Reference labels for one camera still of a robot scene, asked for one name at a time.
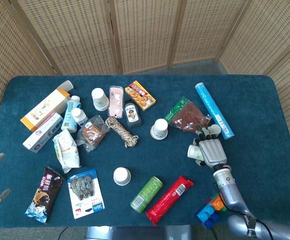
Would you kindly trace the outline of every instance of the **blue poster tube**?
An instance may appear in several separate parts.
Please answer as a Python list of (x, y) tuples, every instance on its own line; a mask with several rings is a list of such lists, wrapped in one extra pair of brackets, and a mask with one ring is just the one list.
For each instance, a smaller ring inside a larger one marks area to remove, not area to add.
[(207, 108), (209, 114), (214, 119), (215, 123), (217, 123), (221, 128), (221, 134), (223, 135), (224, 139), (229, 139), (234, 136), (232, 129), (230, 128), (229, 124), (225, 120), (223, 114), (217, 107), (216, 103), (214, 102), (212, 96), (210, 95), (209, 91), (206, 89), (204, 83), (200, 82), (195, 85), (195, 89), (200, 96), (201, 100), (203, 101), (205, 107)]

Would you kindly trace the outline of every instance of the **red snack pack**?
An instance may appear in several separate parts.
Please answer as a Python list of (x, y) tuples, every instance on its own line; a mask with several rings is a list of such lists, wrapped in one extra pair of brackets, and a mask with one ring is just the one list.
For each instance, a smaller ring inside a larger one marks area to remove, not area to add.
[(163, 215), (174, 205), (177, 199), (179, 199), (187, 189), (193, 186), (193, 184), (191, 180), (188, 180), (184, 176), (180, 176), (158, 202), (146, 212), (146, 216), (154, 226), (156, 226), (161, 217), (163, 217)]

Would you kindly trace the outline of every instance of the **white plastic bottle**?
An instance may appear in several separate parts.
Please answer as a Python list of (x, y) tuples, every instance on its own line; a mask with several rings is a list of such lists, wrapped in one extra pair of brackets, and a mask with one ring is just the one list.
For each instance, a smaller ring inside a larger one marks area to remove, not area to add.
[(71, 111), (71, 115), (73, 117), (73, 119), (75, 120), (75, 122), (80, 125), (83, 126), (85, 122), (87, 122), (89, 119), (87, 118), (85, 112), (80, 109), (80, 108), (74, 108)]
[(75, 108), (81, 108), (80, 103), (81, 98), (79, 96), (71, 96), (71, 99), (67, 102), (67, 109), (64, 116), (63, 124), (61, 125), (61, 130), (67, 129), (71, 134), (76, 133), (77, 123), (72, 116), (72, 110)]

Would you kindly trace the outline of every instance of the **yellow box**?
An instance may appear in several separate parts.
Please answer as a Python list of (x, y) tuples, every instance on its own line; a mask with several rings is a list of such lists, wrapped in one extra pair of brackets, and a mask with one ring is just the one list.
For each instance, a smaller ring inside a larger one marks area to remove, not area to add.
[(70, 94), (64, 89), (55, 89), (20, 121), (34, 132), (52, 112), (62, 114), (65, 112)]
[(129, 86), (125, 87), (125, 92), (143, 111), (156, 103), (155, 98), (138, 81), (133, 81)]

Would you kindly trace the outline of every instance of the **toothpaste box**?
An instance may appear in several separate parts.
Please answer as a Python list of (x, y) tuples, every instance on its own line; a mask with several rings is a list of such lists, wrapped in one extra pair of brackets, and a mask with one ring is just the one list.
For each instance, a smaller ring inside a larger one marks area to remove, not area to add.
[(55, 89), (20, 121), (32, 132), (53, 112), (62, 114), (65, 112), (70, 94), (64, 89)]
[(105, 209), (95, 169), (71, 176), (67, 185), (74, 219)]
[(24, 147), (37, 153), (57, 130), (61, 128), (62, 123), (62, 116), (57, 112), (53, 112), (45, 119), (38, 129), (23, 142)]

